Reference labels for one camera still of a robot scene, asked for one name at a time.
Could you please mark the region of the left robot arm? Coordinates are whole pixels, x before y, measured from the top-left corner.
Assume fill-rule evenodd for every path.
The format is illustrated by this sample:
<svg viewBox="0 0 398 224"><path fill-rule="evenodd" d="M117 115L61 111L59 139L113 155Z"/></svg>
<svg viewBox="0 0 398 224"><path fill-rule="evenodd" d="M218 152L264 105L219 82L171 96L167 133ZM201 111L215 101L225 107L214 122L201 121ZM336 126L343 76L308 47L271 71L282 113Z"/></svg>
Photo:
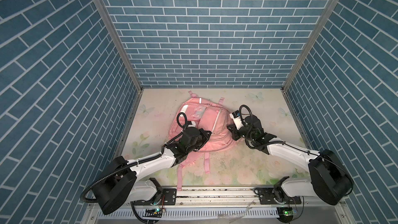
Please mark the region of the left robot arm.
<svg viewBox="0 0 398 224"><path fill-rule="evenodd" d="M210 139L211 131L188 127L164 144L159 153L137 160L115 158L89 186L94 202L108 215L127 201L158 199L163 190L155 179L143 178L184 162L188 155L198 152Z"/></svg>

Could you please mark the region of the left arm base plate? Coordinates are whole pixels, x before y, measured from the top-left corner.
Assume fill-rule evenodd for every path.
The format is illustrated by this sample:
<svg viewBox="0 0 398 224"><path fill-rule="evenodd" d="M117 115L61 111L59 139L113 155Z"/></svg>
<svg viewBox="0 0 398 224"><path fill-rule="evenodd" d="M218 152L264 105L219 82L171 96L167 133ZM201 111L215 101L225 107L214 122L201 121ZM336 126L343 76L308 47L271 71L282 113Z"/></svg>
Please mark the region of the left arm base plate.
<svg viewBox="0 0 398 224"><path fill-rule="evenodd" d="M157 191L155 195L148 201L138 200L134 201L134 205L139 206L167 206L175 205L177 197L176 188L163 188L163 191Z"/></svg>

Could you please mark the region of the pink student backpack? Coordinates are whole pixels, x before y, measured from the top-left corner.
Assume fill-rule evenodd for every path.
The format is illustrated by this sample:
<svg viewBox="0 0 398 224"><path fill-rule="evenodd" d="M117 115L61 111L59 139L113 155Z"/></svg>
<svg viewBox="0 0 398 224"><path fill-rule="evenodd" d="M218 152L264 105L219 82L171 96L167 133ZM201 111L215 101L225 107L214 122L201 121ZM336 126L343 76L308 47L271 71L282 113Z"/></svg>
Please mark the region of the pink student backpack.
<svg viewBox="0 0 398 224"><path fill-rule="evenodd" d="M210 154L232 148L237 141L233 140L232 133L227 125L233 124L230 118L230 111L223 106L224 98L214 103L210 100L199 97L189 91L190 99L184 102L169 129L169 139L172 140L188 127L196 127L211 131L209 141L199 150L188 154L185 161L176 165L177 169L177 190L182 190L182 171L192 165L200 157L204 157L204 172L210 173Z"/></svg>

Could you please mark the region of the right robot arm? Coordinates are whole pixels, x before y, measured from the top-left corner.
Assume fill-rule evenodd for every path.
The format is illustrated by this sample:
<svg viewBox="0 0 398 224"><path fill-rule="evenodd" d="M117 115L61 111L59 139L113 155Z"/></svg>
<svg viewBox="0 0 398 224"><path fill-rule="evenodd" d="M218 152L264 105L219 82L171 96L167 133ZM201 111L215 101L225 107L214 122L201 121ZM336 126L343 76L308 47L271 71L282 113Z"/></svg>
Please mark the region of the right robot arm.
<svg viewBox="0 0 398 224"><path fill-rule="evenodd" d="M246 145L267 155L280 157L309 173L304 179L285 176L272 190L279 204L294 197L318 197L329 205L351 194L354 182L334 152L305 149L266 133L261 121L254 115L243 118L239 112L230 114L232 124L227 126L232 138L245 139Z"/></svg>

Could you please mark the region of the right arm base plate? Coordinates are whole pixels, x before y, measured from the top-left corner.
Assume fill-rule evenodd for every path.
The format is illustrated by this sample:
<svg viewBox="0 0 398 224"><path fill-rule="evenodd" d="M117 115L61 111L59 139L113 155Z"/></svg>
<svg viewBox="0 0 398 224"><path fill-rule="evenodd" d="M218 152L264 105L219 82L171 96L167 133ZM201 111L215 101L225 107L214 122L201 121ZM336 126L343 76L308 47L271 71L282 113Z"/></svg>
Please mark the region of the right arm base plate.
<svg viewBox="0 0 398 224"><path fill-rule="evenodd" d="M258 196L261 205L299 205L302 203L300 197L289 197L281 189L255 188L254 193Z"/></svg>

